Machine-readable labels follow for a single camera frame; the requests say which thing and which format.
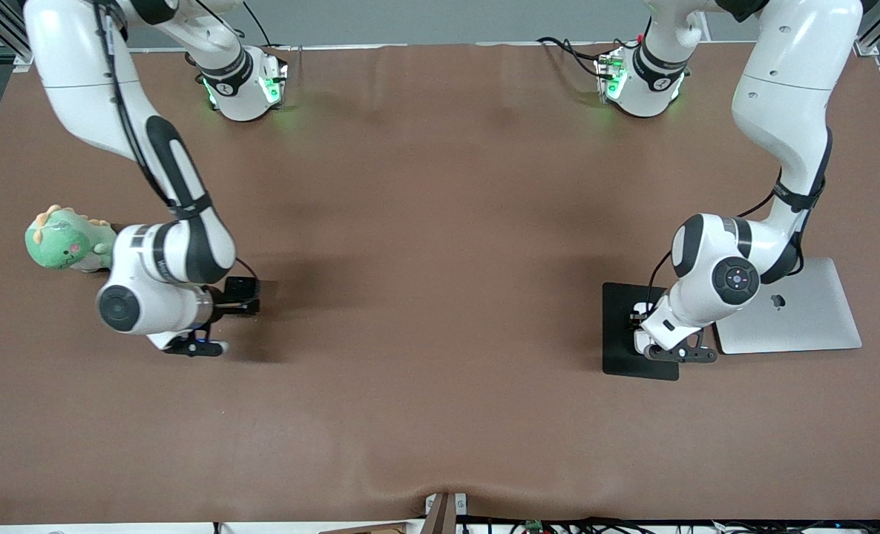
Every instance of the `white robot link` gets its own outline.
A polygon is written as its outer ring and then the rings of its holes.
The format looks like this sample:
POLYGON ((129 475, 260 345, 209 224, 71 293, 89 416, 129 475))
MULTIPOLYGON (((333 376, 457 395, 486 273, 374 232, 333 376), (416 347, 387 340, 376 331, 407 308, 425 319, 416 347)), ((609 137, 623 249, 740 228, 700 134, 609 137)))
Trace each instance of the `white robot link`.
POLYGON ((61 124, 89 145, 137 162, 175 219, 118 234, 111 276, 97 297, 101 318, 170 354, 223 354, 229 346, 209 339, 209 325, 224 314, 257 311, 257 281, 229 278, 225 294, 209 286, 236 263, 235 243, 176 128, 146 99, 122 30, 131 21, 152 24, 186 45, 205 75, 219 71, 236 88, 220 100, 230 119, 253 119, 270 108, 259 76, 247 67, 265 62, 185 1, 27 0, 24 13, 37 71, 61 124))
POLYGON ((859 0, 644 2, 651 21, 643 40, 599 60, 609 74, 603 97, 637 117, 664 112, 701 40, 695 11, 725 10, 738 21, 756 15, 760 35, 732 112, 740 131, 781 165, 766 219, 690 217, 671 249, 677 283, 653 306, 636 306, 637 312, 650 308, 637 317, 636 349, 651 359, 685 361, 690 335, 740 311, 760 284, 780 280, 801 263, 803 230, 823 191, 833 147, 826 108, 863 9, 859 0))

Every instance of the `silver laptop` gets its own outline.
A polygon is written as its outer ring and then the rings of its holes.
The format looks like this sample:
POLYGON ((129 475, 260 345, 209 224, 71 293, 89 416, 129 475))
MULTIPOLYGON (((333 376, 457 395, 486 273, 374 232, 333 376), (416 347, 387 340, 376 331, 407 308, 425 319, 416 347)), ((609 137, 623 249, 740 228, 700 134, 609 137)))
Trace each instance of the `silver laptop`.
POLYGON ((857 349, 861 338, 836 265, 808 257, 799 274, 761 285, 746 307, 716 323, 724 354, 857 349))

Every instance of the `brown table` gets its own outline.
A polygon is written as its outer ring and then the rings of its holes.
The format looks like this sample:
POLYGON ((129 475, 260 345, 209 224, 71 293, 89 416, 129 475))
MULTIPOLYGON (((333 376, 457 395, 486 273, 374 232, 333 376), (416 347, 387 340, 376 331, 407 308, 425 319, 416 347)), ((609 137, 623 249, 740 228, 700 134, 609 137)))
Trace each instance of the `brown table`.
MULTIPOLYGON (((0 108, 0 523, 387 519, 436 490, 474 514, 880 518, 880 76, 830 103, 834 257, 864 348, 727 356, 680 382, 600 371, 600 288, 646 283, 690 215, 762 199, 732 124, 747 44, 709 44, 664 116, 597 101, 556 48, 291 54, 288 108, 208 110, 141 55, 240 256, 267 280, 229 356, 108 331, 103 276, 34 265, 51 203, 168 214, 132 163, 64 132, 39 80, 0 108)), ((671 283, 672 273, 661 283, 671 283)))

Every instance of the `stuffed dinosaur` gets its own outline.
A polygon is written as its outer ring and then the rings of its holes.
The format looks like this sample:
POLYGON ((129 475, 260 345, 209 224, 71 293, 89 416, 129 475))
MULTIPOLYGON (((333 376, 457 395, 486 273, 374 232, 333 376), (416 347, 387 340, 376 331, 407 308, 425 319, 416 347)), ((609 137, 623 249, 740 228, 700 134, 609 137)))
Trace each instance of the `stuffed dinosaur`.
POLYGON ((25 232, 27 253, 37 264, 84 273, 110 269, 116 239, 105 220, 88 220, 57 205, 37 216, 25 232))

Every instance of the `green led light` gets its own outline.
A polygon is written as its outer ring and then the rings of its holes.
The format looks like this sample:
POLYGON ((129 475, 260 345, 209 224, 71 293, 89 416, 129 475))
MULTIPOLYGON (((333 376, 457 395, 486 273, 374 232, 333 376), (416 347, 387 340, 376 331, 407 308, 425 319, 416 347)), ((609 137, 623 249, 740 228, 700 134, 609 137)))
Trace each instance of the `green led light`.
POLYGON ((206 88, 206 94, 209 95, 209 104, 212 104, 213 108, 217 108, 219 104, 216 103, 216 95, 212 94, 212 88, 209 87, 209 82, 203 80, 203 87, 206 88))
POLYGON ((621 88, 624 87, 624 82, 628 81, 628 74, 621 68, 614 80, 608 82, 608 98, 615 99, 621 95, 621 88))
POLYGON ((263 83, 265 99, 268 100, 269 104, 274 104, 281 100, 280 84, 271 78, 261 78, 261 82, 263 83))

